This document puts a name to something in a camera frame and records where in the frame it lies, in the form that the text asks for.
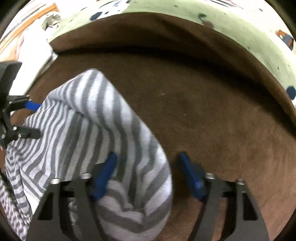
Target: printed pattern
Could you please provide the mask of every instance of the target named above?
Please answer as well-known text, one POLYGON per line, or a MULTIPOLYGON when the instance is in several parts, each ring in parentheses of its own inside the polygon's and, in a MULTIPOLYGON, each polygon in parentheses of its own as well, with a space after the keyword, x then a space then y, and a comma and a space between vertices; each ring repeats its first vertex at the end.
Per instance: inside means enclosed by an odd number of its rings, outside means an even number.
MULTIPOLYGON (((97 203, 106 234, 113 240, 156 238, 171 209, 169 164, 151 131, 101 72, 88 70, 53 90, 25 126, 40 129, 42 137, 18 139, 7 149, 13 194, 0 178, 1 203, 22 240, 32 216, 23 190, 40 200, 51 179, 90 172, 111 151, 118 166, 97 203)), ((75 212, 75 201, 69 202, 75 212)), ((75 222, 75 213, 71 219, 75 222)))

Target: brown blanket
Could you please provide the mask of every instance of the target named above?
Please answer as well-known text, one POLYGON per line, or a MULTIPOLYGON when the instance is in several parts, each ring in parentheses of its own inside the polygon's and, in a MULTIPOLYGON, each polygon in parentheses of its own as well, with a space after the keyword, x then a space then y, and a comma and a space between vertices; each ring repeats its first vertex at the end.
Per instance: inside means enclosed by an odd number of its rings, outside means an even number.
MULTIPOLYGON (((33 101, 41 103, 70 78, 97 68, 166 152, 174 202, 157 240, 187 240, 200 210, 175 167, 180 151, 223 179, 244 178, 271 240, 281 232, 296 207, 295 110, 247 50, 202 25, 148 13, 94 21, 51 45, 59 57, 29 91, 33 101)), ((21 110, 12 119, 22 123, 28 115, 21 110)))

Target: striped cloth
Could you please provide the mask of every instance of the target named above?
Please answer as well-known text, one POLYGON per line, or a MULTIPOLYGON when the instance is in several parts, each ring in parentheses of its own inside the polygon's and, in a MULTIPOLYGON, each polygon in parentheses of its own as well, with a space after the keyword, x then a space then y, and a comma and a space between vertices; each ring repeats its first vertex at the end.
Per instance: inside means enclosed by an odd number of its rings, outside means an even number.
MULTIPOLYGON (((6 156, 7 182, 0 177, 0 201, 21 240, 34 211, 29 198, 39 202, 51 179, 67 181, 90 172, 111 151, 118 165, 107 194, 97 203, 106 234, 110 240, 126 241, 157 237, 172 202, 166 155, 101 72, 90 69, 53 90, 25 126, 40 129, 42 137, 12 142, 6 156)), ((75 205, 69 201, 74 224, 75 205)))

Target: metal bolt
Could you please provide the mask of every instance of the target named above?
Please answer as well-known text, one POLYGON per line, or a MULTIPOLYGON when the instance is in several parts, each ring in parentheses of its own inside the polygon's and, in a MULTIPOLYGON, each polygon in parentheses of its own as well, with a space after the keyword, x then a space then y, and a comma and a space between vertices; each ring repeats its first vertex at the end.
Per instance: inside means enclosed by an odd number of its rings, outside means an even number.
POLYGON ((81 179, 90 179, 91 178, 91 173, 88 173, 88 172, 83 173, 83 174, 80 175, 80 178, 81 179))
POLYGON ((212 174, 212 173, 206 173, 205 178, 207 178, 207 179, 215 179, 215 175, 212 174))
POLYGON ((51 184, 55 185, 55 184, 59 184, 60 180, 58 178, 54 178, 50 181, 51 184))
POLYGON ((238 185, 244 185, 244 180, 243 179, 237 179, 237 184, 238 185))

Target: screw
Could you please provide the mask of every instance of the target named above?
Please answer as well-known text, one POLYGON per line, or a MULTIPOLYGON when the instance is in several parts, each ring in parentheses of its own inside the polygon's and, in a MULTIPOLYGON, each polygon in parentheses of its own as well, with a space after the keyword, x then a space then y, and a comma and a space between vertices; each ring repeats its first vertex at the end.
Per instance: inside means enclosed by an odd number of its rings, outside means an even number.
POLYGON ((86 172, 86 173, 83 173, 82 175, 80 175, 80 178, 81 179, 90 179, 91 178, 91 174, 86 172))
POLYGON ((54 178, 50 181, 51 184, 55 185, 55 184, 59 184, 60 180, 58 178, 54 178))
POLYGON ((206 173, 205 178, 207 178, 207 179, 215 179, 215 175, 212 174, 212 173, 206 173))
POLYGON ((237 179, 237 184, 238 185, 244 185, 244 180, 243 179, 237 179))

